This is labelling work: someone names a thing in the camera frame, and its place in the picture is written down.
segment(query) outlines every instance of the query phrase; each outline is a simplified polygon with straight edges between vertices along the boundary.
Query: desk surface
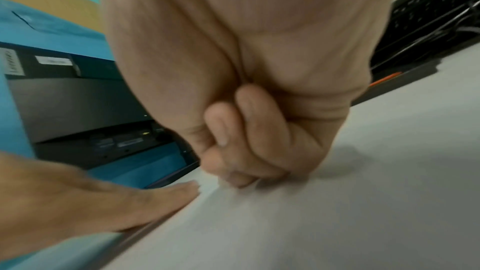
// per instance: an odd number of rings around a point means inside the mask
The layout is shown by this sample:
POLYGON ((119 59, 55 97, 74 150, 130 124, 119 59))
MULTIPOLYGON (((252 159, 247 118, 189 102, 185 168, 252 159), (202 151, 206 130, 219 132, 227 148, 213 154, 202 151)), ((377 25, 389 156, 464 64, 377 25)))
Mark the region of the desk surface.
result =
POLYGON ((358 106, 308 181, 199 199, 104 270, 480 269, 480 46, 358 106))

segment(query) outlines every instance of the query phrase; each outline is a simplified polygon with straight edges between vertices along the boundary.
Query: finger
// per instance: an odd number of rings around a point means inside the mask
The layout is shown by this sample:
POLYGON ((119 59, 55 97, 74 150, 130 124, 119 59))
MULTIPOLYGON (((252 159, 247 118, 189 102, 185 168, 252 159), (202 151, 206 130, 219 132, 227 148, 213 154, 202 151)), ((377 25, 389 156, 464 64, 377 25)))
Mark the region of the finger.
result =
POLYGON ((208 149, 201 158, 201 168, 236 188, 246 187, 257 180, 256 177, 232 171, 227 166, 220 148, 215 145, 208 149))
POLYGON ((76 195, 74 209, 65 222, 75 223, 71 229, 76 236, 121 231, 170 215, 198 195, 196 182, 152 190, 121 187, 115 191, 83 191, 76 195))
POLYGON ((230 171, 262 179, 276 179, 286 174, 284 170, 264 162, 252 153, 242 116, 233 104, 218 102, 211 105, 205 112, 205 122, 230 171))
POLYGON ((238 89, 235 101, 253 153, 273 166, 297 174, 308 174, 318 167, 346 116, 342 113, 339 118, 328 119, 294 117, 287 121, 275 99, 254 84, 238 89))

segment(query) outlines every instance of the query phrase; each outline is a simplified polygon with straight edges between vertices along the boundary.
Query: sticker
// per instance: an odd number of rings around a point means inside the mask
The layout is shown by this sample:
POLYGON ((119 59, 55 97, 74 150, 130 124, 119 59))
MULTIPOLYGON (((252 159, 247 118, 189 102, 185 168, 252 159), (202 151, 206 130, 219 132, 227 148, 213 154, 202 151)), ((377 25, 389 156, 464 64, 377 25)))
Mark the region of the sticker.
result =
POLYGON ((25 76, 19 56, 14 50, 0 47, 0 60, 3 62, 3 73, 7 75, 25 76))
POLYGON ((36 60, 41 65, 52 65, 52 66, 73 66, 74 64, 68 58, 58 58, 58 57, 44 57, 44 56, 35 56, 36 60))
POLYGON ((117 144, 117 147, 123 148, 123 147, 130 146, 130 145, 133 145, 133 144, 141 143, 143 141, 144 141, 143 138, 135 138, 135 139, 127 140, 127 141, 124 141, 124 142, 119 142, 117 144))

